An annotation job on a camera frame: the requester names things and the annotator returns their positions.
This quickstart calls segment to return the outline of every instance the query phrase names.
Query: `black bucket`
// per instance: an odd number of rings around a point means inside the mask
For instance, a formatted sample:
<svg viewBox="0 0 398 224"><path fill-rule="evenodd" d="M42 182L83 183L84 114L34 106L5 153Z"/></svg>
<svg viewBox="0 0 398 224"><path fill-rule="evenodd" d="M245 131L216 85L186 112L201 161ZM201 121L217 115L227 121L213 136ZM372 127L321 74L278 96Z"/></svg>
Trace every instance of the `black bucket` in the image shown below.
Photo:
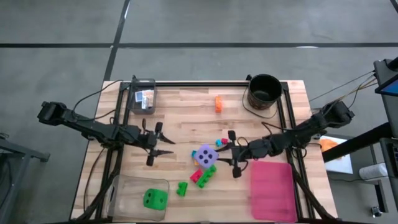
<svg viewBox="0 0 398 224"><path fill-rule="evenodd" d="M281 95L282 85L272 75L256 75L249 82L248 101L257 110L271 107Z"/></svg>

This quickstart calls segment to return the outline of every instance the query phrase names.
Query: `transparent bin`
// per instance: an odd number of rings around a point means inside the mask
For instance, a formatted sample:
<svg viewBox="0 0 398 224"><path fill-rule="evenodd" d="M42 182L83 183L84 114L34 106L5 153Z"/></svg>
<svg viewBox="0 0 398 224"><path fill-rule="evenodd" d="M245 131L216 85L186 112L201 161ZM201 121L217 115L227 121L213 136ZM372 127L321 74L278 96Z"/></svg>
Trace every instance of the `transparent bin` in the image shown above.
<svg viewBox="0 0 398 224"><path fill-rule="evenodd" d="M129 109L134 114L154 114L156 106L156 81L153 78L138 79L133 76L131 81L131 94L129 100ZM142 108L143 101L137 100L137 94L142 96L141 91L152 91L152 100L147 102L147 107Z"/></svg>
<svg viewBox="0 0 398 224"><path fill-rule="evenodd" d="M108 215L161 221L165 217L167 206L165 210L145 207L144 194L148 189L158 189L169 195L169 187L169 182L164 179L118 175L110 187Z"/></svg>

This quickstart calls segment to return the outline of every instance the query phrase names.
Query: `pink tray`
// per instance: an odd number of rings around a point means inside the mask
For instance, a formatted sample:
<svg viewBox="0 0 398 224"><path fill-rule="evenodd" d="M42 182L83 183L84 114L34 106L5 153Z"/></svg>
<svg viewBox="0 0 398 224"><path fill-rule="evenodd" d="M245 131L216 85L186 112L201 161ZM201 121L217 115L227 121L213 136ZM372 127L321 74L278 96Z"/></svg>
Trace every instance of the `pink tray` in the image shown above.
<svg viewBox="0 0 398 224"><path fill-rule="evenodd" d="M251 162L251 213L257 220L296 222L292 168L279 162Z"/></svg>

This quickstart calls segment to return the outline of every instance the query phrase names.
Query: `gray floor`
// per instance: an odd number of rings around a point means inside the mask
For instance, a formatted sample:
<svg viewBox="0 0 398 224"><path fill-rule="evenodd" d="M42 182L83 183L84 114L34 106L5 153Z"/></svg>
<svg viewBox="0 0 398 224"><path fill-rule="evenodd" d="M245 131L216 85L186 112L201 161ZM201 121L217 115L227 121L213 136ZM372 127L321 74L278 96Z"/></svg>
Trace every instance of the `gray floor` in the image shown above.
<svg viewBox="0 0 398 224"><path fill-rule="evenodd" d="M0 43L112 42L123 0L0 1ZM128 10L121 42L396 42L398 13L389 0L194 1L137 0ZM12 223L67 220L87 141L65 127L39 124L42 101L68 106L98 90L111 49L0 49L0 132L10 141L51 153L34 161L12 214ZM157 80L242 80L269 73L305 80L309 98L395 58L397 48L329 49L119 49L111 80L132 75ZM355 87L311 102L316 108ZM95 113L98 96L78 112ZM353 122L331 133L355 136L387 120L373 89L358 94ZM366 151L356 156L368 157ZM331 181L340 218L392 223L390 212L371 218L373 187Z"/></svg>

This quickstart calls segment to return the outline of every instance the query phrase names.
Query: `wooden tabletop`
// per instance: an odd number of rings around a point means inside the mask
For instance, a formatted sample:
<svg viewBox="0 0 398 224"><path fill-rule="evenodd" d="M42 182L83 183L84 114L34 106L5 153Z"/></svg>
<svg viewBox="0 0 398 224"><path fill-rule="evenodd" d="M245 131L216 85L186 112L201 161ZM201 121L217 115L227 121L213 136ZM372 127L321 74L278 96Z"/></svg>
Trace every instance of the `wooden tabletop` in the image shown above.
<svg viewBox="0 0 398 224"><path fill-rule="evenodd" d="M310 104L301 80L287 81L294 109L296 123L311 116ZM116 107L119 84L111 85L102 92L96 116L105 114ZM202 144L215 144L216 139L228 138L228 130L235 130L237 137L250 140L267 136L267 129L260 121L267 121L280 126L279 115L271 119L261 119L242 107L244 87L158 87L156 112L153 115L134 115L130 113L129 124L141 127L142 118L147 120L147 129L154 129L155 123L163 122L163 133L176 145L158 141L157 148L173 151L173 154L159 156L152 167L146 166L147 154L144 150L124 147L121 174L131 177L166 179L170 183L169 202L163 222L258 222L253 219L250 210L250 166L241 178L232 177L232 168L224 162L217 162L217 172L204 189L199 189L189 177L198 169L191 158L191 152ZM221 96L223 109L215 113L215 96ZM285 97L282 96L285 118L288 121ZM269 110L258 112L263 116L272 116L276 112L274 104ZM109 123L109 115L98 121ZM273 133L280 130L271 128ZM88 145L78 191L71 218L83 213L83 192L91 166L102 148L96 141ZM310 144L307 147L305 167L311 191L326 210L337 217L335 203L322 159L319 146ZM92 201L100 188L105 154L94 169L88 188L88 201ZM221 152L220 157L230 158L230 151ZM261 159L262 161L286 162L286 155ZM179 197L175 191L178 182L188 182L185 197ZM304 216L307 217L304 194L300 190ZM114 222L145 222L126 217L114 217Z"/></svg>

